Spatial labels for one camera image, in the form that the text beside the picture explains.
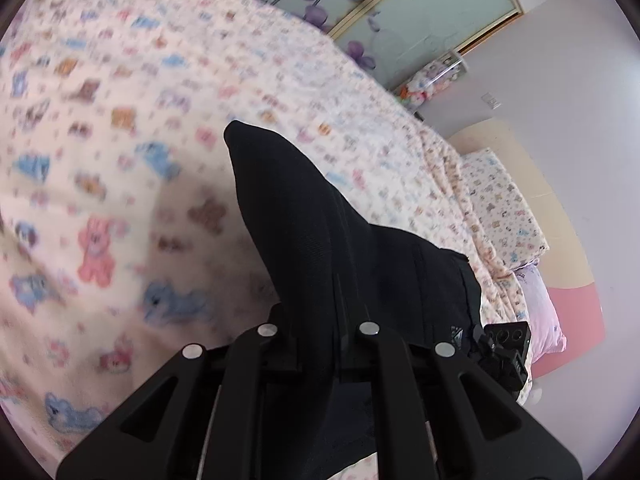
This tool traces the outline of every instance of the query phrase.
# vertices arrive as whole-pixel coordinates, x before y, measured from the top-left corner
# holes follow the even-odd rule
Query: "black bracket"
[[[372,384],[381,480],[582,479],[575,458],[451,343],[407,345],[372,321],[352,341],[368,364],[357,357],[357,373],[346,375]],[[298,362],[295,340],[274,324],[229,347],[188,345],[63,460],[56,478],[259,480],[264,385],[295,384]]]

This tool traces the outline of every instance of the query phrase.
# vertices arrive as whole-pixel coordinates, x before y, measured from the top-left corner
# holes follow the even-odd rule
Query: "pillow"
[[[535,262],[548,251],[536,218],[492,150],[463,156],[460,169],[484,232],[509,269]]]
[[[529,352],[532,354],[532,362],[535,363],[544,354],[564,352],[566,337],[562,333],[556,308],[549,298],[538,268],[533,264],[528,265],[516,270],[515,274],[529,309]]]

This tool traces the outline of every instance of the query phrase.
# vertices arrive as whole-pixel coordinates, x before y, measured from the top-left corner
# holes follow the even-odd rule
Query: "blue bear print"
[[[9,280],[9,286],[14,293],[16,301],[26,307],[32,314],[36,305],[47,298],[60,300],[60,297],[50,288],[49,282],[42,274],[30,274],[23,278],[13,275]]]
[[[81,22],[88,22],[90,20],[97,20],[97,19],[98,19],[98,13],[95,12],[95,10],[83,10],[80,13]]]
[[[171,54],[170,56],[165,57],[162,60],[162,64],[165,66],[170,66],[172,68],[178,68],[181,66],[185,66],[187,62],[182,56],[178,56],[177,54]]]
[[[24,154],[14,162],[14,168],[44,184],[49,174],[49,161],[46,155]]]
[[[207,296],[200,290],[180,294],[169,283],[151,282],[143,300],[144,320],[149,325],[164,326],[194,319],[211,320]]]
[[[49,425],[59,433],[88,433],[104,418],[98,408],[75,410],[68,400],[59,399],[50,392],[44,397],[44,407]]]
[[[351,189],[351,184],[347,179],[339,173],[329,172],[324,176],[329,182],[334,184],[334,186],[341,186],[347,189]]]
[[[136,146],[147,165],[161,177],[172,180],[180,173],[180,164],[169,160],[169,148],[162,142],[145,142]]]
[[[11,90],[11,97],[20,98],[27,91],[27,71],[22,70],[14,74],[14,83]]]
[[[15,235],[20,244],[30,249],[38,243],[38,232],[33,225],[27,222],[18,222],[15,225]]]
[[[160,25],[158,20],[153,20],[146,16],[139,16],[133,23],[131,23],[132,28],[147,28],[149,30],[156,28],[158,25]]]
[[[0,400],[20,404],[22,400],[26,399],[24,388],[17,380],[9,378],[7,375],[4,376],[4,379],[0,378]]]
[[[68,38],[65,41],[66,46],[75,50],[84,50],[86,48],[86,41],[78,38]]]

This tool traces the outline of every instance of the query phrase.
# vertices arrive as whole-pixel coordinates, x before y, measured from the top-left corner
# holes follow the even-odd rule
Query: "cartoon print bedspread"
[[[367,220],[467,254],[485,322],[526,319],[455,151],[297,18],[28,0],[0,44],[0,402],[50,473],[183,345],[228,344],[276,301],[233,119],[295,143]]]
[[[549,250],[536,217],[493,150],[462,157],[474,211],[504,264],[517,270]]]

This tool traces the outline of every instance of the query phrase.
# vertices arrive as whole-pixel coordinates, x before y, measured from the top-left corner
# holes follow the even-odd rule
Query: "light switch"
[[[481,99],[482,99],[482,101],[484,101],[485,103],[487,103],[489,105],[489,108],[491,108],[491,110],[495,110],[498,106],[500,106],[502,104],[500,101],[498,101],[498,99],[496,99],[494,96],[489,94],[489,92],[484,94],[481,97]]]

